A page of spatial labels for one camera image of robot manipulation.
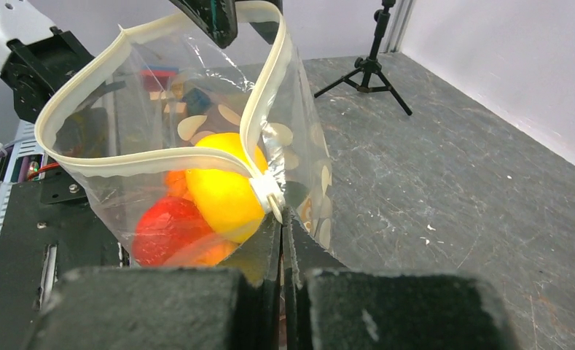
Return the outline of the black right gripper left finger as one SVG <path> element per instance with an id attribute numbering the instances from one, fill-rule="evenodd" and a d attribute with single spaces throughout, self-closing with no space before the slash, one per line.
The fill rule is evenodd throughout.
<path id="1" fill-rule="evenodd" d="M 216 267 L 79 268 L 25 349 L 277 349 L 282 227 L 265 219 Z"/>

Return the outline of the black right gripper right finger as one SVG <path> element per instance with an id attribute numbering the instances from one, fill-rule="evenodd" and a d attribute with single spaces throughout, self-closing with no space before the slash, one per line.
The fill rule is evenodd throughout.
<path id="1" fill-rule="evenodd" d="M 288 349 L 517 349 L 491 283 L 452 271 L 345 267 L 283 213 Z"/>

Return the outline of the red toy strawberry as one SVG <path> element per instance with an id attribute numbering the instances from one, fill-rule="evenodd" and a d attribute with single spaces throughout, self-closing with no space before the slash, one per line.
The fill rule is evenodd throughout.
<path id="1" fill-rule="evenodd" d="M 165 196 L 145 211 L 137 223 L 132 242 L 132 255 L 142 266 L 160 266 L 175 255 L 176 231 L 183 228 L 178 218 L 183 200 Z"/>

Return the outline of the orange toy pumpkin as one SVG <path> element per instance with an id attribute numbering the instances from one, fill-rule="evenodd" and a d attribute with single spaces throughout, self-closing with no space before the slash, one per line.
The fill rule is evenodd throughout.
<path id="1" fill-rule="evenodd" d="M 177 217 L 183 228 L 176 231 L 177 265 L 213 266 L 228 258 L 239 245 L 220 238 L 199 212 L 186 179 L 186 171 L 169 171 L 165 175 L 167 195 L 183 200 L 184 209 Z"/>

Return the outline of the clear dotted zip top bag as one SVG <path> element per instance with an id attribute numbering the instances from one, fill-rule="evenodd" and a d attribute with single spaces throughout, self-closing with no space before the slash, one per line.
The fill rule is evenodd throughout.
<path id="1" fill-rule="evenodd" d="M 281 210 L 291 208 L 283 196 L 286 181 L 300 182 L 310 195 L 291 209 L 320 245 L 330 244 L 332 165 L 286 21 L 268 1 L 238 2 L 236 15 L 238 35 L 224 49 L 184 14 L 121 30 L 50 99 L 36 121 L 40 146 L 80 183 L 90 208 L 135 261 L 137 223 L 169 196 L 169 171 L 241 174 L 249 178 L 263 220 L 280 222 Z M 139 72 L 161 61 L 141 51 L 153 44 L 183 49 L 176 51 L 183 57 L 167 63 L 179 69 L 167 89 L 149 92 Z M 94 105 L 106 108 L 106 127 L 67 122 L 99 85 L 115 82 L 125 86 Z M 195 146 L 215 133 L 237 133 L 251 165 L 225 151 Z M 254 164 L 256 146 L 266 157 L 266 171 Z"/>

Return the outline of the yellow toy lemon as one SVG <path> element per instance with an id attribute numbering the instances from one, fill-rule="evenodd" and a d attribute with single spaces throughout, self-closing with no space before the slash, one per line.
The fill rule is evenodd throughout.
<path id="1" fill-rule="evenodd" d="M 251 165 L 237 133 L 208 135 L 195 146 L 225 151 Z M 266 157 L 259 146 L 255 148 L 253 160 L 260 171 L 268 169 Z M 198 211 L 215 233 L 237 244 L 255 233 L 265 212 L 251 188 L 249 178 L 216 169 L 192 169 L 185 175 Z"/>

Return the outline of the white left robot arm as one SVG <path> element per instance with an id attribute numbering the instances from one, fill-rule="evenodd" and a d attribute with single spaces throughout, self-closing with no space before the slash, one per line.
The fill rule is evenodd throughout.
<path id="1" fill-rule="evenodd" d="M 169 1 L 192 20 L 214 44 L 224 49 L 238 35 L 236 3 L 244 1 Z M 158 66 L 175 63 L 183 49 L 153 44 L 141 49 Z M 35 124 L 53 95 L 95 56 L 70 31 L 62 31 L 30 1 L 0 1 L 0 79 L 12 90 L 18 117 Z M 125 86 L 102 83 L 67 122 L 106 127 L 108 113 L 95 103 Z"/>

